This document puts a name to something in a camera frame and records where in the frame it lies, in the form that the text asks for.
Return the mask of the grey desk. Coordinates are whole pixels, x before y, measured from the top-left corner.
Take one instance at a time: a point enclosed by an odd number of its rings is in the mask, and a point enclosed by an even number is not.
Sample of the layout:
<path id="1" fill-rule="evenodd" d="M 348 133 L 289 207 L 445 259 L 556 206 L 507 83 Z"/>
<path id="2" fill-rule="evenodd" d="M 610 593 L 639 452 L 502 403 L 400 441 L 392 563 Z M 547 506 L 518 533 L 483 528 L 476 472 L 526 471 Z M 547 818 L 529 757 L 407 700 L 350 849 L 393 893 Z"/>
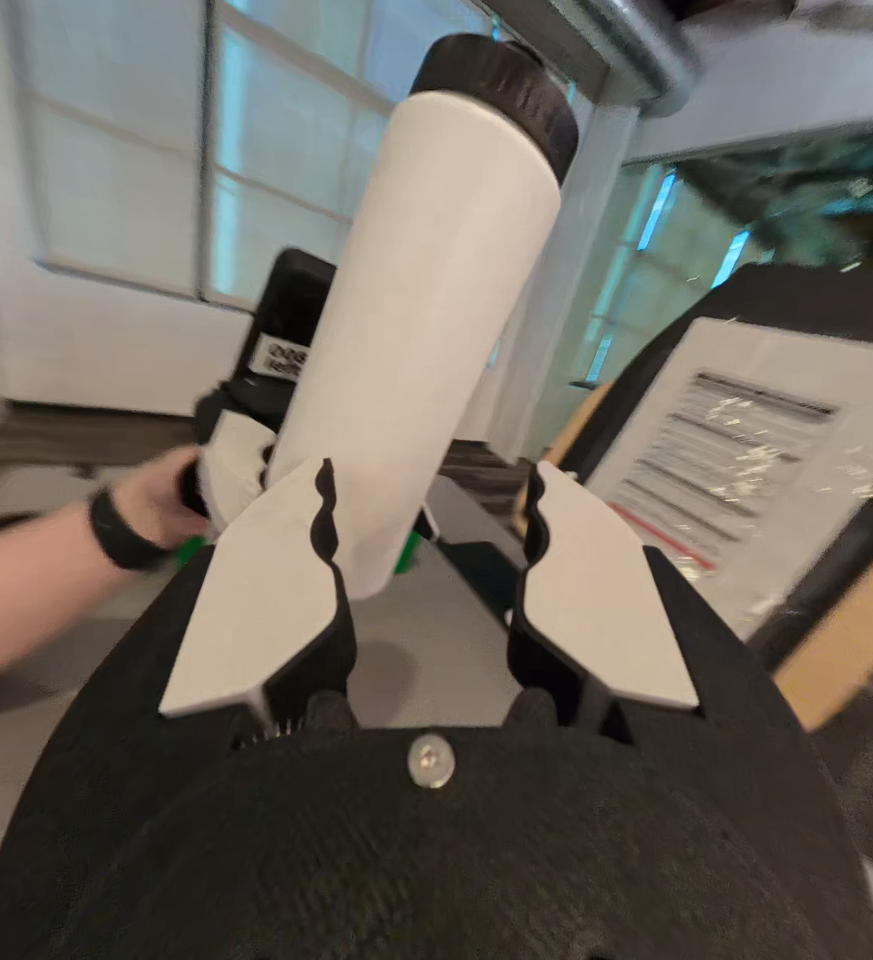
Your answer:
<path id="1" fill-rule="evenodd" d="M 0 679 L 0 958 L 873 958 L 873 865 L 771 678 L 656 551 L 699 697 L 526 703 L 434 547 L 350 714 L 157 704 L 210 549 Z"/>

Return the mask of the large paned window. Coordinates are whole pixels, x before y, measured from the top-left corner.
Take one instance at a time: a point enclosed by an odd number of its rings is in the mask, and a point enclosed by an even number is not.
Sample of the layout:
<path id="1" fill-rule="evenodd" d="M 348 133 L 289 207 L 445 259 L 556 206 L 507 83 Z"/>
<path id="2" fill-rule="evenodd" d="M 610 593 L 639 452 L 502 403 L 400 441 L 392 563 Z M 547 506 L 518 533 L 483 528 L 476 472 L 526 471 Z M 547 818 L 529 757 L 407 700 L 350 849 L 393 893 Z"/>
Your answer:
<path id="1" fill-rule="evenodd" d="M 339 261 L 424 53 L 479 2 L 7 2 L 37 258 L 254 303 L 286 248 Z"/>

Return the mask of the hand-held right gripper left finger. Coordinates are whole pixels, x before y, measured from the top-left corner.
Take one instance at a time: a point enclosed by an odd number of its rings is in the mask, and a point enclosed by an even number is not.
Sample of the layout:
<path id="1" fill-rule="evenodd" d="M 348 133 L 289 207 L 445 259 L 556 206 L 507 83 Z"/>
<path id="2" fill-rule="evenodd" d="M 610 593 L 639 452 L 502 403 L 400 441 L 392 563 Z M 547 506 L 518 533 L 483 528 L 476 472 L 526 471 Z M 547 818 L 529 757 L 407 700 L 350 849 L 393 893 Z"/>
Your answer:
<path id="1" fill-rule="evenodd" d="M 347 694 L 356 634 L 335 563 L 336 488 L 310 459 L 221 534 L 159 703 L 165 718 L 247 708 L 279 735 L 321 691 Z"/>

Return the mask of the silver ventilation duct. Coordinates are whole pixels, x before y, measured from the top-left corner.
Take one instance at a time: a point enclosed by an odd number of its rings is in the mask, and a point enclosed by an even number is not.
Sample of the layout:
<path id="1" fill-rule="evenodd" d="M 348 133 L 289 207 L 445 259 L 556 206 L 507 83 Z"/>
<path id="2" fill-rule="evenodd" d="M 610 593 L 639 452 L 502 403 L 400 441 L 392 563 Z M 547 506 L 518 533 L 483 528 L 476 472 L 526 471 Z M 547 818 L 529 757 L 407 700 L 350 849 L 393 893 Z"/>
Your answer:
<path id="1" fill-rule="evenodd" d="M 683 109 L 704 73 L 670 9 L 657 1 L 480 1 L 592 103 L 607 85 L 645 114 Z"/>

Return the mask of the black wristband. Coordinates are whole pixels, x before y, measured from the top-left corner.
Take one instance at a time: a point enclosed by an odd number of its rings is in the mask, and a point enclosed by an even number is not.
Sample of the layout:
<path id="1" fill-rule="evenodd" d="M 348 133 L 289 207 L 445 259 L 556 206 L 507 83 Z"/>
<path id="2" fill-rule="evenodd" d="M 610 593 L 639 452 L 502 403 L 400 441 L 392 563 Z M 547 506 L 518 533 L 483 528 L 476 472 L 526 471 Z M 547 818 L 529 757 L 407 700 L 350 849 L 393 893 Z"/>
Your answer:
<path id="1" fill-rule="evenodd" d="M 89 500 L 88 521 L 98 547 L 119 570 L 152 570 L 172 553 L 138 534 L 126 522 L 115 506 L 109 486 L 98 489 Z"/>

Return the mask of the person's left forearm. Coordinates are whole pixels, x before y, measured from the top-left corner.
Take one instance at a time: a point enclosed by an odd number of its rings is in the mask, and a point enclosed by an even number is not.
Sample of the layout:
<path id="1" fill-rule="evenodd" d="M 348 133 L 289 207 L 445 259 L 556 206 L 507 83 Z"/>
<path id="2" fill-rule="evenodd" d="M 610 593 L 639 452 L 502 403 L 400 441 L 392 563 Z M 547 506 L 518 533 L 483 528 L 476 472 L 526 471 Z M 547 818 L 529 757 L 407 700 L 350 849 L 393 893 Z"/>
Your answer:
<path id="1" fill-rule="evenodd" d="M 107 557 L 85 503 L 0 531 L 0 673 L 136 576 Z"/>

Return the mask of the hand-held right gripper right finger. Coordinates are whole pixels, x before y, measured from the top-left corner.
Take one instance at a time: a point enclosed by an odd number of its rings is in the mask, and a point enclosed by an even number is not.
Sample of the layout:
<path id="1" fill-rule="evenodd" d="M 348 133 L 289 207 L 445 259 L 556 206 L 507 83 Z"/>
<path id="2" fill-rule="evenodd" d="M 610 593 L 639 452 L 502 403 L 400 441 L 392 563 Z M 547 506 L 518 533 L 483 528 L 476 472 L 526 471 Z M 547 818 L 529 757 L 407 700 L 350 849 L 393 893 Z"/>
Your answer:
<path id="1" fill-rule="evenodd" d="M 622 702 L 697 711 L 643 542 L 550 462 L 527 483 L 524 550 L 507 666 L 523 690 L 550 698 L 557 725 L 600 728 Z"/>

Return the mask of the green plastic bin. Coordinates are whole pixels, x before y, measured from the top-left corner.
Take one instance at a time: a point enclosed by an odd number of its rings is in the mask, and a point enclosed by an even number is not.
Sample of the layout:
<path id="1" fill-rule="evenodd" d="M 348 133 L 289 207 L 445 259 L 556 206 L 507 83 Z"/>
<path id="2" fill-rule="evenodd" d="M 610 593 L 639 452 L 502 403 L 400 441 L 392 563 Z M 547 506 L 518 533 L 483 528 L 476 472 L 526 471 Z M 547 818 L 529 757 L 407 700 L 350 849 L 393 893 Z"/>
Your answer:
<path id="1" fill-rule="evenodd" d="M 415 554 L 419 545 L 423 543 L 423 536 L 417 531 L 411 531 L 407 537 L 403 551 L 397 560 L 394 573 L 403 574 L 411 569 Z M 201 536 L 194 536 L 177 548 L 173 554 L 175 565 L 178 569 L 185 567 L 204 546 L 207 546 L 207 540 Z"/>

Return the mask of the glass partition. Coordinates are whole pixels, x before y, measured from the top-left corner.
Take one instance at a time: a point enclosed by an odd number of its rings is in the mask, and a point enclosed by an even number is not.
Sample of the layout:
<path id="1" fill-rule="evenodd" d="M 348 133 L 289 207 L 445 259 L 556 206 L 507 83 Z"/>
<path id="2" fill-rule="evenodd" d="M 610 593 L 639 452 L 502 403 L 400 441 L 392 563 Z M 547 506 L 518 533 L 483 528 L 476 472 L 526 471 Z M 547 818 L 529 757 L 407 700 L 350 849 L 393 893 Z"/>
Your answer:
<path id="1" fill-rule="evenodd" d="M 637 166 L 620 226 L 576 348 L 571 384 L 611 381 L 654 337 L 749 263 L 775 248 L 718 206 L 677 165 Z"/>

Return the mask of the white bottle with black cap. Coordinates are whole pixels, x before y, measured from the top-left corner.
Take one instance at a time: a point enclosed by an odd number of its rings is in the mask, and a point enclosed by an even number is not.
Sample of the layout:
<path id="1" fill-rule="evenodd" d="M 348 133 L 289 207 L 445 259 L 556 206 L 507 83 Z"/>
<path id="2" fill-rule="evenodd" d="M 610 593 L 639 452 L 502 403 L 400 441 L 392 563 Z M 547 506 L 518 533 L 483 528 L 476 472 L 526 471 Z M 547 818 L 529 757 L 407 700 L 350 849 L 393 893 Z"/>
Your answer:
<path id="1" fill-rule="evenodd" d="M 578 141 L 539 55 L 477 33 L 434 42 L 390 114 L 267 477 L 332 461 L 352 599 L 395 572 L 553 230 Z"/>

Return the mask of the laminated instruction sheet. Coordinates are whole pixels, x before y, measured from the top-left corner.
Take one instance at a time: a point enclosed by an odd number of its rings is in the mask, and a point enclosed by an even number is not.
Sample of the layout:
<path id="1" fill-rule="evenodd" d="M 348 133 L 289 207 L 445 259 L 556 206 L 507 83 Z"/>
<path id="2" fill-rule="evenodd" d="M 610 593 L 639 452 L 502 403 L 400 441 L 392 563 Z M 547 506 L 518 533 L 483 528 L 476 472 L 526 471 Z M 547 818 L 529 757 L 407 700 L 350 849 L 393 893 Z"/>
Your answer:
<path id="1" fill-rule="evenodd" d="M 585 485 L 748 642 L 873 498 L 873 343 L 695 318 Z"/>

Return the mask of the person's left hand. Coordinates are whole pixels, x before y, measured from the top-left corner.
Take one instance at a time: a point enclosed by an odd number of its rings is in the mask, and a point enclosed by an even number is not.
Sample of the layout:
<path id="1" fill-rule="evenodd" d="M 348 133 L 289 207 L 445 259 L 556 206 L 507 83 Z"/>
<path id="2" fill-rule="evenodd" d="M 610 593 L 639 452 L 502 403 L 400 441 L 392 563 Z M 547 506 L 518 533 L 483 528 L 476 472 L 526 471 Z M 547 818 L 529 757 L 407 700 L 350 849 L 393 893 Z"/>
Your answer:
<path id="1" fill-rule="evenodd" d="M 171 449 L 143 463 L 112 488 L 111 500 L 120 518 L 151 545 L 176 550 L 209 533 L 208 519 L 187 507 L 179 491 L 181 475 L 199 456 L 195 445 Z"/>

